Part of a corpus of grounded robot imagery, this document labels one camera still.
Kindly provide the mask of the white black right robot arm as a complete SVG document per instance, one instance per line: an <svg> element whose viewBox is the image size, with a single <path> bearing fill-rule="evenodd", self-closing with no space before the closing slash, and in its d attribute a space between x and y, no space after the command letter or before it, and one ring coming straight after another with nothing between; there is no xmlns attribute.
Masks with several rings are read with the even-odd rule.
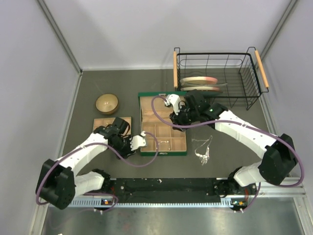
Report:
<svg viewBox="0 0 313 235"><path fill-rule="evenodd" d="M170 94L165 104L173 107L170 120L175 129L184 130L194 122L210 121L211 128L231 136L261 159L258 163L239 167L229 175L229 184L234 189L259 182L278 186L298 163L290 150L293 148L290 136L282 134L278 141L276 136L268 136L245 123L225 106L210 104L200 91L187 92L183 99Z"/></svg>

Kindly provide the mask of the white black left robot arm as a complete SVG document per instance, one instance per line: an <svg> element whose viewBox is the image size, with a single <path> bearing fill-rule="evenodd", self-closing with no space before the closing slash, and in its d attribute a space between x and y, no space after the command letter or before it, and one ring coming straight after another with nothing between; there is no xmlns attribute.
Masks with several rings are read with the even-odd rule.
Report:
<svg viewBox="0 0 313 235"><path fill-rule="evenodd" d="M79 175L80 170L100 153L110 149L122 159L146 146L145 134L130 135L130 124L122 118L96 127L74 150L57 160L46 160L40 172L36 193L38 205L51 205L63 210L74 199L89 191L99 190L109 175L99 169Z"/></svg>

